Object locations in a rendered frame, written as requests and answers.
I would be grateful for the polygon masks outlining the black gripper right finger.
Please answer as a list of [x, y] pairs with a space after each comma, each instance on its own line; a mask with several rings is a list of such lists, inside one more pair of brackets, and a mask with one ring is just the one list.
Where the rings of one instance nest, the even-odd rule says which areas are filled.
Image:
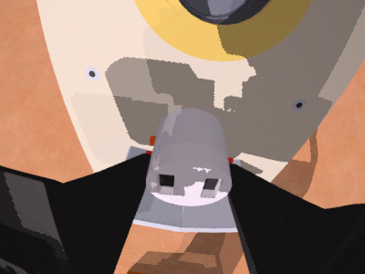
[[251, 274], [325, 274], [365, 235], [365, 203], [322, 209], [230, 163], [227, 193]]

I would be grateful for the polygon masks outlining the cream service panel box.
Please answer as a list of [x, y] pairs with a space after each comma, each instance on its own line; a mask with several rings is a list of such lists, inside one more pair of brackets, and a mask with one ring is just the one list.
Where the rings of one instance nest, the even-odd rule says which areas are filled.
[[365, 59], [365, 0], [36, 0], [92, 171], [175, 111], [209, 112], [227, 158], [271, 182]]

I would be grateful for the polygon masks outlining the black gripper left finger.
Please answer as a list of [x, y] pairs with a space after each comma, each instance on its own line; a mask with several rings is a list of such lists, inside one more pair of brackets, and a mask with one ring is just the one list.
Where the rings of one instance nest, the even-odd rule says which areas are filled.
[[0, 165], [0, 224], [45, 240], [62, 274], [113, 274], [150, 159], [142, 153], [64, 184]]

